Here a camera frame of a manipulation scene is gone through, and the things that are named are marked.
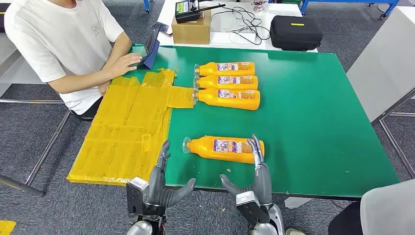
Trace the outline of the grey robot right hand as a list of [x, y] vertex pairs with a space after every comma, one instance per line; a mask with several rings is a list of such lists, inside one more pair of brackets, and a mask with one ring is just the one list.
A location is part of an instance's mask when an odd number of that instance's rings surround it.
[[253, 191], [260, 205], [270, 205], [272, 204], [272, 183], [269, 168], [264, 161], [264, 151], [255, 134], [247, 139], [247, 143], [252, 149], [254, 159], [254, 181], [252, 185], [247, 188], [239, 188], [225, 174], [220, 174], [222, 186], [232, 195]]

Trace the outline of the person's right hand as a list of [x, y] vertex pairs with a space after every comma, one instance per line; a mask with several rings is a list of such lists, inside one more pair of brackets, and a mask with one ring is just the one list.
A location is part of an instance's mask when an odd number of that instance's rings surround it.
[[112, 66], [110, 66], [111, 78], [123, 76], [125, 73], [136, 70], [141, 62], [142, 56], [137, 53], [129, 53], [120, 57]]

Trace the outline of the person's left hand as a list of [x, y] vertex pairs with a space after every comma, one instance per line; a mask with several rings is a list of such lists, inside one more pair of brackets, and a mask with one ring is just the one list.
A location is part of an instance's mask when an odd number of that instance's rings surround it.
[[111, 83], [111, 80], [109, 80], [109, 81], [107, 81], [103, 84], [98, 85], [98, 90], [99, 90], [101, 96], [104, 96], [106, 94], [110, 83]]

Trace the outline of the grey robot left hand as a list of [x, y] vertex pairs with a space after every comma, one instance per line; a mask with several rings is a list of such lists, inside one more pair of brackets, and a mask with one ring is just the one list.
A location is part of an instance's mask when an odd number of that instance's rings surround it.
[[191, 193], [196, 183], [195, 178], [188, 180], [187, 184], [179, 189], [167, 188], [165, 185], [165, 169], [170, 153], [168, 153], [170, 141], [166, 140], [158, 156], [157, 164], [153, 167], [149, 179], [149, 194], [147, 203], [159, 205], [165, 208], [174, 206], [177, 202]]

